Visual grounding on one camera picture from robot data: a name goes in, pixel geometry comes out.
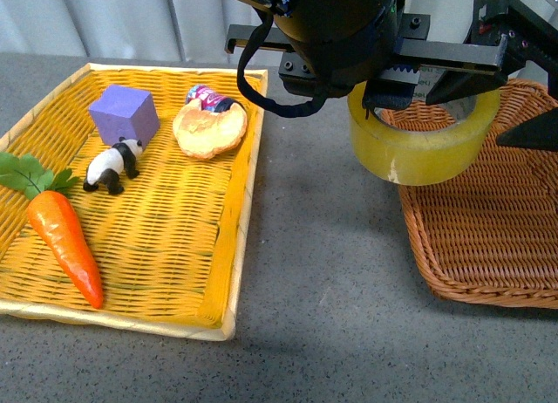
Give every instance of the green leaf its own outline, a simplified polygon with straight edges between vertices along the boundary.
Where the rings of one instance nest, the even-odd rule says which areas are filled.
[[[10,153],[0,152],[0,185],[23,191],[30,180],[21,169],[20,160]]]
[[[0,185],[24,191],[33,199],[52,183],[54,173],[44,171],[40,162],[31,154],[17,158],[13,154],[0,152]]]
[[[17,167],[19,159],[13,154],[0,152],[0,174],[6,174]]]
[[[19,168],[21,171],[28,175],[32,180],[38,179],[43,173],[44,169],[36,157],[27,153],[19,159]]]
[[[54,181],[54,172],[50,169],[41,174],[37,179],[37,186],[41,191],[46,190]]]
[[[70,176],[71,169],[64,169],[62,172],[54,177],[54,180],[48,188],[53,191],[58,191],[62,194],[65,193],[68,188],[73,187],[79,181],[79,178],[77,176],[74,176],[73,178],[70,178]]]

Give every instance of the black cable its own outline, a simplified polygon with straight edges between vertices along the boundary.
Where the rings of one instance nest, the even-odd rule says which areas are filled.
[[[238,62],[238,71],[236,74],[236,84],[238,85],[238,90],[250,102],[262,107],[266,111],[279,115],[280,117],[309,117],[310,115],[317,113],[328,98],[325,86],[318,84],[314,98],[308,102],[298,105],[279,105],[273,99],[262,96],[244,77],[244,70],[246,69],[248,62],[265,42],[265,38],[268,36],[269,30],[271,30],[271,25],[273,25],[273,15],[271,13],[264,15],[265,17],[262,24],[256,27],[250,35],[250,39],[248,40],[246,47],[244,47],[244,51],[242,52],[241,58]]]

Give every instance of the tape roll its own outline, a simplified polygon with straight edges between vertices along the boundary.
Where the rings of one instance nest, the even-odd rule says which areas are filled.
[[[364,88],[365,83],[355,86],[348,97],[353,151],[373,174],[401,185],[432,185],[467,169],[500,108],[500,91],[483,93],[470,99],[469,111],[445,108],[455,118],[454,124],[436,131],[407,131],[386,124],[373,113],[367,119],[362,107]]]

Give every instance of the panda head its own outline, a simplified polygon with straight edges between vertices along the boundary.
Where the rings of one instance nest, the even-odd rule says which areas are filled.
[[[132,151],[133,155],[136,156],[136,158],[140,157],[143,153],[141,140],[125,139],[124,137],[120,137],[119,142],[126,144]]]

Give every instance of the can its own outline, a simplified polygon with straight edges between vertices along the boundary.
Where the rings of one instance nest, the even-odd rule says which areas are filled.
[[[192,99],[201,100],[201,109],[211,113],[223,113],[228,111],[234,103],[238,103],[236,100],[221,95],[205,85],[196,85],[188,91],[186,103]]]

